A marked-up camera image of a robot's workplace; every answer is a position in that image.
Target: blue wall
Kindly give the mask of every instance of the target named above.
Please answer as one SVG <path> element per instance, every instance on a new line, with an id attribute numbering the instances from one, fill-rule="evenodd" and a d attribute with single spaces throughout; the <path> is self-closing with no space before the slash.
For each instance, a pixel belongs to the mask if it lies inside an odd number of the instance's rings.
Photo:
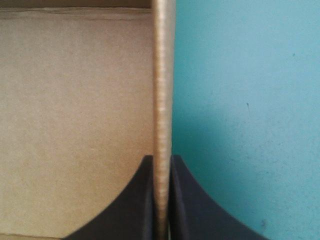
<path id="1" fill-rule="evenodd" d="M 173 152 L 272 240 L 320 239 L 320 1 L 177 0 Z"/>

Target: corrugated cardboard edge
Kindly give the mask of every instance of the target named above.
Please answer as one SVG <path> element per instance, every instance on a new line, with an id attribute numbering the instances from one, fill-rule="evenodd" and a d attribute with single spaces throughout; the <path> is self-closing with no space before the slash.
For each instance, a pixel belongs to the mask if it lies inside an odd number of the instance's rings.
<path id="1" fill-rule="evenodd" d="M 1 0 L 0 8 L 150 8 L 151 0 Z"/>
<path id="2" fill-rule="evenodd" d="M 61 238 L 0 233 L 0 240 L 59 240 L 59 239 Z"/>
<path id="3" fill-rule="evenodd" d="M 151 10 L 148 8 L 127 7 L 0 7 L 0 13 L 0 20 L 23 18 L 48 19 L 54 14 L 84 20 L 131 21 L 148 18 Z"/>
<path id="4" fill-rule="evenodd" d="M 172 95 L 176 1 L 153 0 L 153 184 L 155 238 L 168 238 L 168 196 L 172 153 Z"/>

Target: cardboard box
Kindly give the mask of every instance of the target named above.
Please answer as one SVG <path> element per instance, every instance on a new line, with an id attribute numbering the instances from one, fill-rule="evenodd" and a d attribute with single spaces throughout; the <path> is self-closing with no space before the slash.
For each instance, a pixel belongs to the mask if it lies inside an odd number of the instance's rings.
<path id="1" fill-rule="evenodd" d="M 149 9 L 0 8 L 0 239 L 108 206 L 152 154 L 152 92 Z"/>

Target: brown cardboard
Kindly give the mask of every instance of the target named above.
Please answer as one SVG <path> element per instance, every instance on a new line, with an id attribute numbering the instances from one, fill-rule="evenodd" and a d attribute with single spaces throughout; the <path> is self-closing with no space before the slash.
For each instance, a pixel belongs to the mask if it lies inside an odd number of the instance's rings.
<path id="1" fill-rule="evenodd" d="M 0 9 L 0 233 L 97 215 L 152 154 L 152 105 L 149 10 Z"/>
<path id="2" fill-rule="evenodd" d="M 0 0 L 5 8 L 127 7 L 150 8 L 151 0 Z"/>
<path id="3" fill-rule="evenodd" d="M 61 238 L 0 234 L 0 240 L 59 240 Z"/>

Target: light blue wall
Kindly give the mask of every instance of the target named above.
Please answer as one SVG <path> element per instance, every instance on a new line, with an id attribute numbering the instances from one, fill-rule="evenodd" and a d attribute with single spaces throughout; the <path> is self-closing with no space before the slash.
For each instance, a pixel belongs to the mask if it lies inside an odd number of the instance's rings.
<path id="1" fill-rule="evenodd" d="M 320 239 L 320 1 L 177 0 L 173 152 L 272 240 Z"/>

